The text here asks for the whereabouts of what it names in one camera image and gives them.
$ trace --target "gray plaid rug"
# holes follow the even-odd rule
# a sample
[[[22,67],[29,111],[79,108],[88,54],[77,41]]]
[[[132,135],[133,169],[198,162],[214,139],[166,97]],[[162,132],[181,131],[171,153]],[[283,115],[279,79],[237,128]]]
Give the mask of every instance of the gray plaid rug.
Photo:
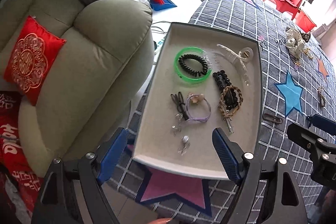
[[[286,117],[282,124],[274,125],[262,120],[260,139],[256,145],[255,154],[263,159],[276,160],[279,157],[287,159],[293,168],[307,211],[314,204],[322,186],[312,181],[309,177],[312,171],[312,162],[309,153],[292,143],[286,135],[286,128],[292,122],[306,125],[305,116],[315,113],[322,114],[327,118],[335,118],[335,73],[327,56],[320,49],[315,38],[311,38],[308,47],[321,57],[328,77],[328,86],[322,75],[317,72],[316,60],[309,60],[303,55],[301,67],[294,70],[294,63],[289,58],[284,45],[278,43],[279,39],[285,39],[285,28],[294,27],[299,29],[292,21],[288,20],[277,10],[265,5],[260,0],[254,0],[260,7],[256,10],[242,0],[204,0],[200,7],[192,15],[189,23],[207,27],[228,30],[257,40],[262,35],[265,39],[262,44],[261,64],[263,83],[263,112],[285,117],[285,102],[280,95],[275,83],[283,83],[286,80],[286,71],[289,70],[296,84],[304,88],[301,95],[301,105],[304,115],[296,110]],[[317,87],[325,87],[326,108],[318,106]],[[142,97],[138,108],[129,125],[132,135],[137,134],[142,115],[147,91]],[[314,127],[311,130],[326,138],[329,142],[335,142],[335,137]],[[123,153],[112,178],[108,183],[130,198],[135,198],[139,186],[144,178],[144,172],[130,156]],[[265,181],[259,182],[257,195],[248,223],[255,223],[258,217]],[[230,205],[236,186],[231,181],[212,180],[209,182],[212,217],[204,215],[175,199],[167,200],[150,205],[161,217],[174,217],[185,222],[202,224],[220,223],[228,206]]]

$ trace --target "tray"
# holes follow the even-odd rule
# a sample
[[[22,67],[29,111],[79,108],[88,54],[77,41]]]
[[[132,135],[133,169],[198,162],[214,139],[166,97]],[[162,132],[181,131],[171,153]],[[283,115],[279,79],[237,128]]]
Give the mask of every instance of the tray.
[[[224,59],[217,44],[239,52],[244,47],[253,50],[253,59],[246,64],[250,85],[247,86],[235,67]],[[204,179],[228,179],[227,174],[212,145],[212,131],[221,127],[229,135],[226,122],[218,110],[220,91],[212,75],[196,85],[180,79],[174,71],[175,55],[184,47],[199,47],[205,50],[212,63],[212,71],[226,71],[233,85],[243,94],[241,109],[233,116],[231,124],[235,133],[229,136],[244,152],[254,152],[258,140],[261,117],[261,62],[257,41],[214,28],[185,23],[172,23],[161,50],[154,76],[147,95],[146,105],[138,131],[133,159],[144,165],[169,173]],[[176,136],[172,125],[177,124],[178,113],[170,98],[171,93],[182,92],[184,100],[188,93],[203,93],[212,111],[206,123],[190,123]],[[189,136],[190,147],[182,156],[181,138]]]

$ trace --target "orange star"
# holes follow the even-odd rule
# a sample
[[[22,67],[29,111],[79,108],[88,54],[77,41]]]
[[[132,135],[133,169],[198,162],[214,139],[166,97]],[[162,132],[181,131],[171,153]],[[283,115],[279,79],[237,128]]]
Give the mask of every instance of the orange star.
[[[327,70],[324,66],[324,63],[322,61],[322,57],[316,58],[316,60],[317,60],[317,63],[319,64],[318,72],[323,75],[323,78],[324,78],[325,82],[327,82],[327,76],[329,76],[329,73],[327,72]]]

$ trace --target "black spiral hair tie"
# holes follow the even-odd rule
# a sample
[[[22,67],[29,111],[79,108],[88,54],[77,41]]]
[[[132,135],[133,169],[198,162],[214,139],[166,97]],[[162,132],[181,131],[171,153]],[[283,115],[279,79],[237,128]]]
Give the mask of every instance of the black spiral hair tie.
[[[186,59],[193,59],[196,60],[198,62],[200,62],[200,64],[202,65],[203,70],[193,70],[191,68],[189,68],[184,60]],[[178,62],[182,68],[182,70],[184,70],[185,72],[187,72],[188,74],[197,77],[197,76],[201,76],[201,75],[206,75],[208,72],[208,64],[207,62],[200,56],[196,55],[196,54],[185,54],[185,55],[181,55],[178,59]]]

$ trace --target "red cushion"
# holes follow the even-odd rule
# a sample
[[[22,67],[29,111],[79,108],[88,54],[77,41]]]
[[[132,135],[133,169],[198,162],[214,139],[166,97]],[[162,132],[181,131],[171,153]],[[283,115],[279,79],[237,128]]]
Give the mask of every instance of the red cushion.
[[[43,82],[66,41],[28,16],[12,51],[4,79],[17,84],[36,105]]]

